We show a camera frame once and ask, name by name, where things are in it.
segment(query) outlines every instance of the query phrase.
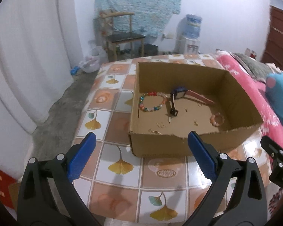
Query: white curtain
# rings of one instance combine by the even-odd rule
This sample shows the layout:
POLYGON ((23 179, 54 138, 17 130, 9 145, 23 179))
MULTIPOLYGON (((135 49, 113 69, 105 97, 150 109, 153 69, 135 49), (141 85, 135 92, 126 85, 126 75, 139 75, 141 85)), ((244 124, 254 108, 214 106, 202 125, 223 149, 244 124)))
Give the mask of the white curtain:
POLYGON ((73 82, 57 0, 3 0, 0 67, 26 114, 42 123, 73 82))
POLYGON ((30 156, 32 147, 29 134, 37 124, 46 121, 50 107, 72 83, 57 0, 3 0, 0 4, 0 168, 4 172, 21 176, 23 162, 30 156))

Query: brown door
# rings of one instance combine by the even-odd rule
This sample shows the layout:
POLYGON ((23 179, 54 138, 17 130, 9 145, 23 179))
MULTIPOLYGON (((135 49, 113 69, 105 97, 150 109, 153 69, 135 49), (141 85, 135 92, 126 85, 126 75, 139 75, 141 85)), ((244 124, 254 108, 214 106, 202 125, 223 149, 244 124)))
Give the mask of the brown door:
POLYGON ((283 70, 283 10, 273 6, 271 8, 270 31, 261 61, 274 63, 283 70))

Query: blue gripper pad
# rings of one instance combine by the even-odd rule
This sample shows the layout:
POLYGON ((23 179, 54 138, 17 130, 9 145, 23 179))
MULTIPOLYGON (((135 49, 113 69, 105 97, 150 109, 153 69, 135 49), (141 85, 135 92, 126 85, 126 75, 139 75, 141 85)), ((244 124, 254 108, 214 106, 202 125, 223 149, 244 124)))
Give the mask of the blue gripper pad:
POLYGON ((81 147, 68 164, 67 178, 70 182, 78 179, 97 143, 95 134, 89 132, 81 142, 81 147))
POLYGON ((215 181, 217 179, 216 164, 196 132, 189 133, 187 143, 204 176, 212 182, 215 181))

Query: concrete floor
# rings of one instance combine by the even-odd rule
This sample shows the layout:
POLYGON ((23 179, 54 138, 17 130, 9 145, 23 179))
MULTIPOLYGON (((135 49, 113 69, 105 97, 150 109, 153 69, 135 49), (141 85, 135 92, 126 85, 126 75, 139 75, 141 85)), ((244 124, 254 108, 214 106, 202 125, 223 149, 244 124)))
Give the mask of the concrete floor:
POLYGON ((49 118, 34 131, 33 156, 39 161, 53 159, 69 150, 96 75, 97 72, 74 76, 74 83, 49 110, 49 118))

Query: screw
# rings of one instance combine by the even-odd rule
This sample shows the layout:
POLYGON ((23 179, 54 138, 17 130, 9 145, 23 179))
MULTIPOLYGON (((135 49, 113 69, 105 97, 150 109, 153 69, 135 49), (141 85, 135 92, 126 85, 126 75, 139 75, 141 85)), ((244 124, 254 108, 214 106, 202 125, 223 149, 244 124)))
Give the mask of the screw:
POLYGON ((64 159, 64 157, 65 157, 64 154, 59 154, 57 155, 57 160, 61 161, 64 159))
POLYGON ((31 159, 29 159, 29 163, 33 164, 36 161, 36 159, 33 157, 31 159))
POLYGON ((254 158, 252 158, 252 157, 250 157, 250 158, 248 159, 248 161, 249 161, 250 163, 252 163, 252 164, 254 164, 254 163, 255 163, 255 159, 254 159, 254 158))
POLYGON ((223 160, 226 160, 228 158, 228 156, 224 153, 221 153, 220 158, 223 159, 223 160))

